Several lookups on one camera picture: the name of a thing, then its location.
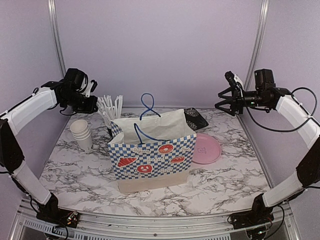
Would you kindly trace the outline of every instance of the lavender backdrop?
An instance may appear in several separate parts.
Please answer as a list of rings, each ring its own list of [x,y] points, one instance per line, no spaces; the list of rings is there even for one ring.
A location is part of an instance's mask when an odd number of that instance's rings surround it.
[[[261,1],[56,1],[64,59],[98,81],[97,95],[141,106],[213,107],[225,72],[245,78]]]
[[[0,29],[2,112],[61,75],[46,1],[0,1]],[[38,177],[66,121],[56,110],[46,111],[18,135],[25,160]],[[8,239],[22,193],[7,174],[0,175],[0,193],[0,239]]]
[[[265,37],[256,69],[272,69],[277,86],[289,90],[305,86],[320,97],[319,12],[319,1],[270,1]],[[314,107],[313,96],[306,91],[295,95],[311,112]],[[265,126],[291,128],[276,112],[255,112],[254,117]],[[319,110],[315,117],[320,119]],[[257,127],[248,115],[244,119],[277,185],[292,174],[307,153],[307,147],[296,132],[269,132]],[[290,204],[302,240],[319,239],[319,201],[320,191],[312,189]]]

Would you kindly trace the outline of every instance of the metal frame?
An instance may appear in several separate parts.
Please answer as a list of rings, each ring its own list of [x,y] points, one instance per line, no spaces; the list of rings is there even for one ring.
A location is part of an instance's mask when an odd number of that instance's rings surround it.
[[[245,82],[244,82],[244,90],[245,91],[249,90],[251,80],[253,79],[253,73],[254,73],[256,63],[258,60],[258,56],[259,56],[259,53],[260,53],[260,50],[262,47],[262,43],[264,40],[268,10],[269,10],[269,0],[262,0],[260,17],[259,17],[259,22],[258,22],[258,28],[256,31],[256,36],[255,36],[253,52],[252,52],[252,56],[251,56],[249,69],[246,74],[246,78],[245,78]]]
[[[65,65],[64,55],[62,52],[62,46],[60,41],[55,0],[48,0],[48,9],[49,9],[50,23],[52,27],[52,34],[53,34],[53,39],[55,44],[55,51],[58,58],[61,75],[62,77],[64,77],[66,75],[66,65]]]
[[[289,239],[300,240],[294,231],[292,211],[286,203],[285,222]],[[261,227],[262,225],[234,230],[228,223],[230,213],[179,216],[179,217],[143,217],[122,216],[79,211],[77,228],[68,228],[70,240],[231,240],[230,234]],[[279,208],[273,211],[274,223],[279,223],[283,214]],[[23,199],[12,225],[9,240],[19,240],[24,227],[52,234],[54,224],[36,219],[36,213],[28,199]],[[63,228],[54,231],[53,235],[62,236]]]

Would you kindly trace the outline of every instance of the stack of paper cups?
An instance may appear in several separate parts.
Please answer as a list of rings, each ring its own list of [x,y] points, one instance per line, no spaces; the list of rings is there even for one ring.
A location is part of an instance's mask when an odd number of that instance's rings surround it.
[[[91,131],[86,120],[76,120],[70,126],[74,139],[85,153],[91,153],[93,149]]]

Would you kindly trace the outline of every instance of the pink plate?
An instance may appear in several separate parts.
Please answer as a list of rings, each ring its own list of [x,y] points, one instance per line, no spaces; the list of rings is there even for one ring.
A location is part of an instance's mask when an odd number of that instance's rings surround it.
[[[221,146],[212,136],[204,133],[196,134],[196,142],[192,162],[211,164],[221,155]]]

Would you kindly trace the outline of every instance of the white marble tabletop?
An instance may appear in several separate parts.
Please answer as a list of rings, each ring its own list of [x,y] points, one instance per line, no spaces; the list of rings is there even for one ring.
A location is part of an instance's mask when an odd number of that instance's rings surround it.
[[[144,109],[124,109],[123,117]],[[163,113],[170,109],[157,109]],[[186,184],[134,193],[120,193],[107,143],[111,140],[98,115],[77,114],[66,125],[43,170],[41,183],[74,210],[124,216],[195,216],[251,208],[269,189],[267,180],[238,119],[216,109],[199,110],[209,126],[198,133],[213,136],[222,147],[214,163],[192,163]],[[89,122],[94,151],[82,153],[70,132],[75,119]]]

